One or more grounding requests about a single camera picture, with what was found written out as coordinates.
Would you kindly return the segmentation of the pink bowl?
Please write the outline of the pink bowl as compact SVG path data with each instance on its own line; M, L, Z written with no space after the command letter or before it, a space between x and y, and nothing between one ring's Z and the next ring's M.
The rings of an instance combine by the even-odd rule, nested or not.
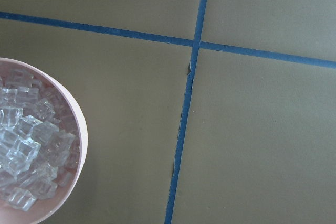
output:
M57 189L56 194L51 199L38 200L28 211L22 211L10 207L5 201L1 200L1 223L41 223L52 216L67 201L83 169L87 149L88 149L88 131L84 114L73 95L56 79L44 73L36 67L27 63L1 58L1 76L6 76L11 68L23 68L32 73L37 79L41 80L47 86L55 87L63 98L67 101L75 118L78 140L80 146L80 156L77 168L71 170L72 180L63 188Z

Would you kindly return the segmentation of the pile of clear ice cubes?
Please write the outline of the pile of clear ice cubes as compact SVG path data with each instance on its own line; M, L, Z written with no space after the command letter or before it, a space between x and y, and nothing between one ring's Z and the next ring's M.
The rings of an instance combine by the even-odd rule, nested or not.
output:
M80 146L73 112L55 87L23 68L1 77L1 199L28 211L72 180Z

